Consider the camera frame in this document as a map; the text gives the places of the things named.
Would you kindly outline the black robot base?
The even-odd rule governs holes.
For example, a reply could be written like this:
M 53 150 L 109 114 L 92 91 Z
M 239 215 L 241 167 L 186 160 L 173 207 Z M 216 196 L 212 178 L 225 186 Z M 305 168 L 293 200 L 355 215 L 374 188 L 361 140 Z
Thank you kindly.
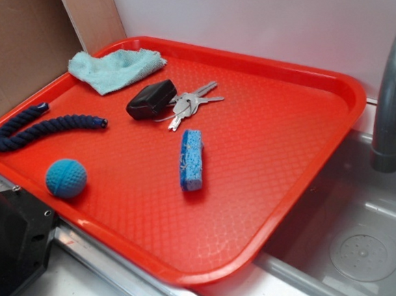
M 56 221 L 25 189 L 0 191 L 0 296 L 18 296 L 46 271 Z

